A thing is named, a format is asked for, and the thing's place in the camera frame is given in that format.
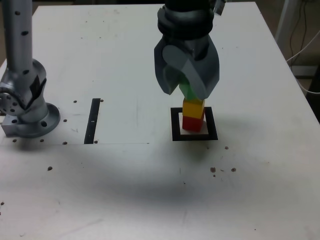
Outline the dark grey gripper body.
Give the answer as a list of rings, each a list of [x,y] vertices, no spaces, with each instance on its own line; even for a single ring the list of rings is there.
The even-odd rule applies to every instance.
[[[165,47],[163,59],[165,61],[184,61],[188,58],[202,59],[207,54],[209,35],[192,40],[182,40],[163,35]]]

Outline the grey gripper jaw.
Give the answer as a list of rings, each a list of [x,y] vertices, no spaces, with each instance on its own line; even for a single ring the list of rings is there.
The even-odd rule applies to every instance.
[[[220,79],[220,62],[217,49],[209,37],[206,55],[195,60],[165,60],[165,62],[180,71],[179,81],[184,77],[195,96],[200,100],[207,99]]]
[[[169,66],[163,59],[162,52],[166,45],[167,41],[163,36],[154,48],[154,69],[160,88],[165,94],[171,95],[179,85],[181,72]]]

